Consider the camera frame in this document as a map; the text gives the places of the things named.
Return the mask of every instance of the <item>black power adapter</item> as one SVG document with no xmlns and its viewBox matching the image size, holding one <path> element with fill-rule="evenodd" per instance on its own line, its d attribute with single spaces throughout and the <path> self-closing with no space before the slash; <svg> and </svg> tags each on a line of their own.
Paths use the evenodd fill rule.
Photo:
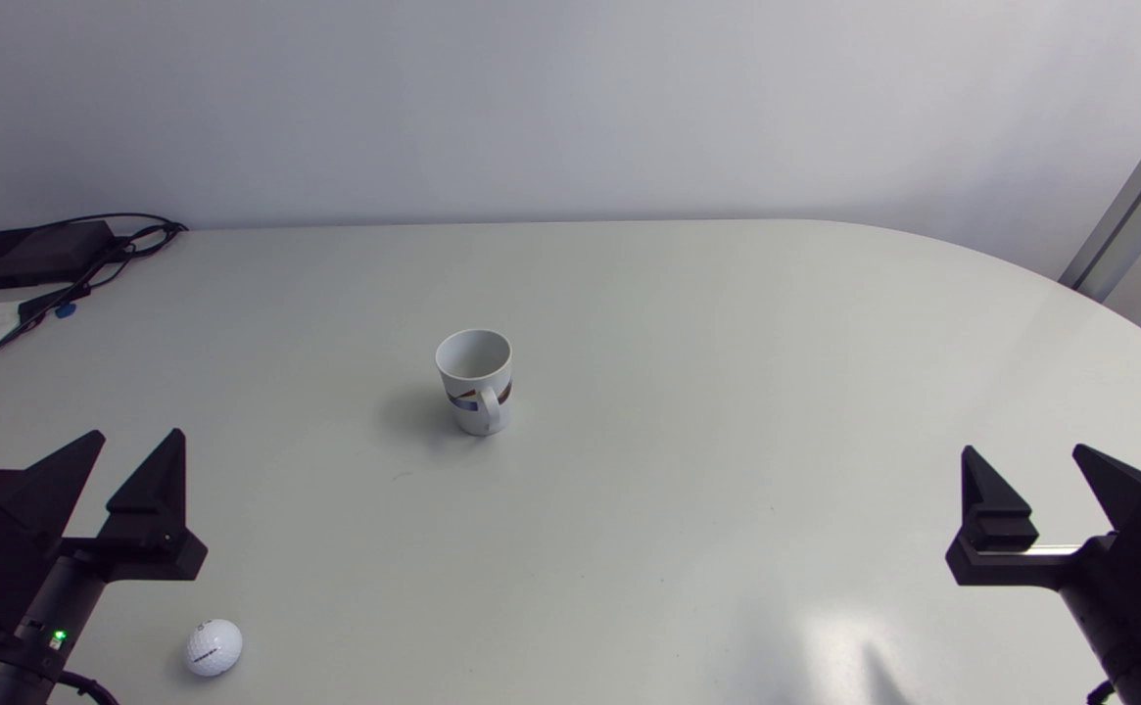
<svg viewBox="0 0 1141 705">
<path fill-rule="evenodd" d="M 0 289 L 74 282 L 113 250 L 104 220 L 0 230 Z"/>
</svg>

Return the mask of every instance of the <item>white wall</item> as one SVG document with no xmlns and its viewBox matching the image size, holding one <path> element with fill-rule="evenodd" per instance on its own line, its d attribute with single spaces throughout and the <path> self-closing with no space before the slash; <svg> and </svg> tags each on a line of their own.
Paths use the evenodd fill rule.
<svg viewBox="0 0 1141 705">
<path fill-rule="evenodd" d="M 0 0 L 0 227 L 802 216 L 1057 276 L 1141 0 Z"/>
</svg>

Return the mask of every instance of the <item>mug handle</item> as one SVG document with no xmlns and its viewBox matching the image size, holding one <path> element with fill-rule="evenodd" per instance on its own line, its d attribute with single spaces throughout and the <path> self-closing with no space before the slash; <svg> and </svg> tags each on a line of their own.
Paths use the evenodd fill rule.
<svg viewBox="0 0 1141 705">
<path fill-rule="evenodd" d="M 482 388 L 479 398 L 482 400 L 480 411 L 487 416 L 486 430 L 491 430 L 493 424 L 500 423 L 500 402 L 495 400 L 495 389 L 489 387 Z"/>
</svg>

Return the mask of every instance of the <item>mug rim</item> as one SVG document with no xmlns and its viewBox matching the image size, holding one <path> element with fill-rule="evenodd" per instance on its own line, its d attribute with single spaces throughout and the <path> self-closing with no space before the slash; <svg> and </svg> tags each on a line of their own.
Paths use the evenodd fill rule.
<svg viewBox="0 0 1141 705">
<path fill-rule="evenodd" d="M 495 338 L 501 339 L 504 342 L 504 362 L 501 363 L 501 365 L 499 367 L 495 367 L 495 370 L 489 371 L 489 373 L 487 373 L 486 375 L 478 375 L 478 376 L 474 376 L 474 378 L 464 378 L 462 375 L 454 375 L 453 373 L 450 373 L 450 371 L 444 370 L 444 365 L 439 364 L 439 351 L 442 349 L 444 349 L 445 345 L 447 345 L 448 341 L 451 341 L 454 338 L 458 338 L 458 335 L 466 335 L 466 334 L 471 334 L 471 333 L 488 333 L 491 335 L 495 335 Z M 436 347 L 436 349 L 435 349 L 435 366 L 437 367 L 437 370 L 439 370 L 439 374 L 444 375 L 444 376 L 447 376 L 447 378 L 462 380 L 462 381 L 479 381 L 482 379 L 488 379 L 489 376 L 494 375 L 495 373 L 499 373 L 499 371 L 504 370 L 504 367 L 508 367 L 508 363 L 510 363 L 510 360 L 512 360 L 512 358 L 513 358 L 513 343 L 510 342 L 508 340 L 508 338 L 504 338 L 504 334 L 500 333 L 500 331 L 494 331 L 494 330 L 486 329 L 486 327 L 467 327 L 467 329 L 463 329 L 463 330 L 459 330 L 458 333 L 454 333 L 452 335 L 448 335 L 448 338 L 445 338 L 444 340 L 440 340 L 439 341 L 439 346 Z"/>
</svg>

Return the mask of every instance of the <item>white golf ball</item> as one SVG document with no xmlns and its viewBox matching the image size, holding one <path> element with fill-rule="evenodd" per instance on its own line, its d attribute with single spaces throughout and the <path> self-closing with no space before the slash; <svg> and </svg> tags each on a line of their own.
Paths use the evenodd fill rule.
<svg viewBox="0 0 1141 705">
<path fill-rule="evenodd" d="M 234 622 L 204 621 L 186 640 L 186 667 L 199 676 L 216 676 L 235 665 L 243 648 L 243 634 Z"/>
</svg>

